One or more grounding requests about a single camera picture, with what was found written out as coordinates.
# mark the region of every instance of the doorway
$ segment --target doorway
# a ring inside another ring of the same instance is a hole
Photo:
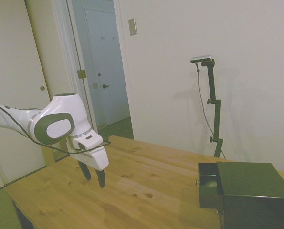
[[[105,136],[122,135],[113,130],[123,128],[132,133],[113,2],[68,0],[68,4],[74,12],[75,39],[81,46],[97,129]]]

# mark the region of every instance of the green carpet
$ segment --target green carpet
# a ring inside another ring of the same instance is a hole
[[[12,200],[3,188],[0,189],[0,229],[22,229]]]
[[[125,118],[98,131],[103,139],[112,135],[133,139],[131,118]]]

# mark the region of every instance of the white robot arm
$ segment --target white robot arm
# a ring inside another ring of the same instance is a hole
[[[89,165],[95,168],[100,186],[105,186],[104,169],[109,161],[101,146],[104,141],[91,129],[79,95],[58,94],[43,110],[0,105],[0,127],[15,130],[40,145],[52,145],[66,138],[68,153],[78,160],[84,176],[91,179]]]

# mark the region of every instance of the cable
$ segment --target cable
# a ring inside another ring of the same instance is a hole
[[[205,121],[207,122],[207,125],[208,125],[208,127],[209,127],[209,129],[210,129],[210,131],[212,132],[212,135],[213,135],[213,137],[214,137],[214,133],[213,133],[213,131],[212,131],[212,128],[210,127],[210,125],[209,125],[209,122],[208,122],[208,119],[207,119],[207,117],[206,117],[206,115],[205,115],[205,112],[204,112],[204,105],[203,105],[203,100],[202,100],[202,96],[201,96],[201,92],[200,92],[200,84],[199,84],[199,68],[198,68],[198,64],[197,63],[195,63],[196,64],[196,66],[197,66],[197,73],[198,73],[198,91],[199,91],[199,95],[200,95],[200,100],[201,100],[201,105],[202,105],[202,111],[203,111],[203,115],[204,115],[204,118],[205,118]]]
[[[18,127],[26,134],[26,136],[34,143],[38,144],[38,145],[41,145],[41,146],[44,146],[44,147],[48,147],[48,148],[51,148],[51,149],[55,149],[55,150],[58,150],[62,153],[66,153],[66,154],[82,154],[82,153],[85,153],[85,152],[90,152],[92,150],[95,150],[97,148],[100,148],[100,147],[103,147],[103,146],[107,146],[109,144],[111,144],[110,141],[108,140],[105,140],[104,142],[106,142],[107,144],[103,145],[103,146],[97,146],[97,147],[94,147],[92,149],[88,149],[88,150],[83,150],[83,151],[79,151],[79,152],[76,152],[76,153],[70,153],[70,152],[67,152],[67,151],[64,151],[64,150],[61,150],[61,149],[58,149],[56,147],[53,147],[53,146],[49,146],[49,145],[45,145],[45,144],[42,144],[42,143],[39,143],[39,142],[36,142],[35,140],[32,139],[32,137],[26,132],[26,130],[17,122],[17,120],[15,120],[11,114],[9,114],[7,111],[5,111],[2,107],[0,107],[0,110],[2,110],[5,114],[7,114],[11,119],[12,121],[15,122],[15,124],[18,125]]]

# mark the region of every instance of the wooden table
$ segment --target wooden table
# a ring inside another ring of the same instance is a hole
[[[87,181],[71,157],[7,187],[39,229],[220,229],[199,208],[198,162],[223,159],[112,136],[106,187]]]

